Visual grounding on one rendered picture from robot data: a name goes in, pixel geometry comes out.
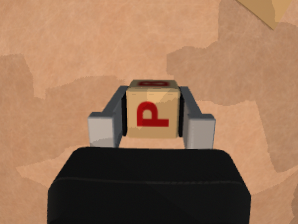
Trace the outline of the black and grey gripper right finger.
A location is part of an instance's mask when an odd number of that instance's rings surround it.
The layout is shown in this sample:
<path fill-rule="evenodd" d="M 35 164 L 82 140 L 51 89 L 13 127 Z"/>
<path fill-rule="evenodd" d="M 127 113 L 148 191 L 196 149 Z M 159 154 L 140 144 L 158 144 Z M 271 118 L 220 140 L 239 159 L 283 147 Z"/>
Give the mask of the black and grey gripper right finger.
<path fill-rule="evenodd" d="M 178 135 L 183 137 L 185 149 L 213 149 L 216 119 L 201 112 L 188 86 L 179 89 Z"/>

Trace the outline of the tan flat mat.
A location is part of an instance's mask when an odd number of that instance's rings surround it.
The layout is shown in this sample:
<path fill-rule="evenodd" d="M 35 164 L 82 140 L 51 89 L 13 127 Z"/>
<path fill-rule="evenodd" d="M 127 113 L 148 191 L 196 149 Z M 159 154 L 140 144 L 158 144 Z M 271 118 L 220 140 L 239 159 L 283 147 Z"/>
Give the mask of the tan flat mat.
<path fill-rule="evenodd" d="M 292 0 L 236 0 L 274 30 Z"/>

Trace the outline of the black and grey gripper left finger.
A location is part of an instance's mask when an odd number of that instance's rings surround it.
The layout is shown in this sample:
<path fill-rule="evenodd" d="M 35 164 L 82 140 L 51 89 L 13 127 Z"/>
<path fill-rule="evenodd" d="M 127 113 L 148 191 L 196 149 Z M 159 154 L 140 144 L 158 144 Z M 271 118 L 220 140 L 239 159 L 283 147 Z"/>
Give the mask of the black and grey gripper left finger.
<path fill-rule="evenodd" d="M 88 118 L 90 147 L 119 148 L 127 134 L 127 96 L 129 86 L 121 85 L 102 112 L 92 112 Z"/>

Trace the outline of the tan block with red letter p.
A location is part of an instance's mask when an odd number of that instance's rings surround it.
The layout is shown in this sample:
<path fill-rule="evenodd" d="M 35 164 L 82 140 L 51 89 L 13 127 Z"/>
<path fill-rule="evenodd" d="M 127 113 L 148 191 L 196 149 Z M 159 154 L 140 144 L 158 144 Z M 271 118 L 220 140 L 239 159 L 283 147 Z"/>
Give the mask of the tan block with red letter p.
<path fill-rule="evenodd" d="M 178 137 L 180 90 L 175 80 L 133 80 L 126 96 L 129 138 Z"/>

